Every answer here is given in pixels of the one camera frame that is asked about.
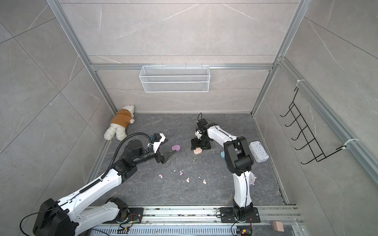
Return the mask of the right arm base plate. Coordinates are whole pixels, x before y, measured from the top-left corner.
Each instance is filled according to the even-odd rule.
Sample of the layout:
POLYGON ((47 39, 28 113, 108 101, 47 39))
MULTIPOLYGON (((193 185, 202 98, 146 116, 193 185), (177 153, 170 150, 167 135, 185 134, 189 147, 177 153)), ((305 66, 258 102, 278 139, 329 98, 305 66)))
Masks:
POLYGON ((234 207, 221 207, 220 220, 222 223, 260 223, 260 215, 256 207, 247 210, 247 213, 240 213, 234 207))

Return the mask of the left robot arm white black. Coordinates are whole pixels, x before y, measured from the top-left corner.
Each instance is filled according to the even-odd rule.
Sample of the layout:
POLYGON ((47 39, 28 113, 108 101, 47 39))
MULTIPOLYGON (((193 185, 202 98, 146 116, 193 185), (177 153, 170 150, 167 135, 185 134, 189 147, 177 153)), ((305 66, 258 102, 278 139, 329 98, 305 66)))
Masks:
POLYGON ((136 171, 137 165, 155 159, 164 164, 177 151, 164 154, 159 147, 164 144, 162 134, 156 135, 144 148, 140 140, 131 140, 124 147, 121 157, 111 164, 98 178, 76 192, 55 201, 46 200, 37 214, 32 232, 35 236, 78 236, 103 222, 125 221, 128 205, 119 198, 111 198, 100 207, 87 207, 111 189, 127 181, 136 171))

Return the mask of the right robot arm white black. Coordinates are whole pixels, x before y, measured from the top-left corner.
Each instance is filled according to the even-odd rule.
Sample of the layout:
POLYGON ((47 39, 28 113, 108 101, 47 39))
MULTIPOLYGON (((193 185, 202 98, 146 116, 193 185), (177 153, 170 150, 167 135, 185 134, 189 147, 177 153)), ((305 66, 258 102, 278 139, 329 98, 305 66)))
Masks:
POLYGON ((249 187, 249 177, 254 163, 253 155, 245 137, 231 135, 216 123, 199 119, 195 138, 191 140, 191 150, 196 154, 203 150, 209 150, 211 141, 223 146, 224 160, 234 181, 233 212, 237 219, 241 219, 252 213, 254 207, 249 187))

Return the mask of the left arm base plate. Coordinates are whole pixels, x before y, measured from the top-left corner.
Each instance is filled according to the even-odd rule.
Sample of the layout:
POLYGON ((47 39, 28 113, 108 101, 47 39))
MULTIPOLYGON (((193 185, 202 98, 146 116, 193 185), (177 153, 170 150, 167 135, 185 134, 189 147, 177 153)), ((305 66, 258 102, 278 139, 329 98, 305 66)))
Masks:
POLYGON ((120 215, 119 223, 140 223, 143 219, 144 208, 143 207, 129 207, 127 211, 123 211, 120 215))

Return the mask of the peach earbud charging case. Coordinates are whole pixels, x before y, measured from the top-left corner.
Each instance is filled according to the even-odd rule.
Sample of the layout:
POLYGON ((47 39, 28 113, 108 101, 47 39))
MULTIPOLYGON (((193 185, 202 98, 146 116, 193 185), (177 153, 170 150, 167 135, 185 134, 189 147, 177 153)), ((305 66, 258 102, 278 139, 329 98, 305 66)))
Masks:
POLYGON ((194 154, 195 155, 199 155, 199 154, 201 154, 203 152, 203 150, 202 150, 202 148, 200 148, 200 147, 197 147, 196 149, 194 149, 194 154))

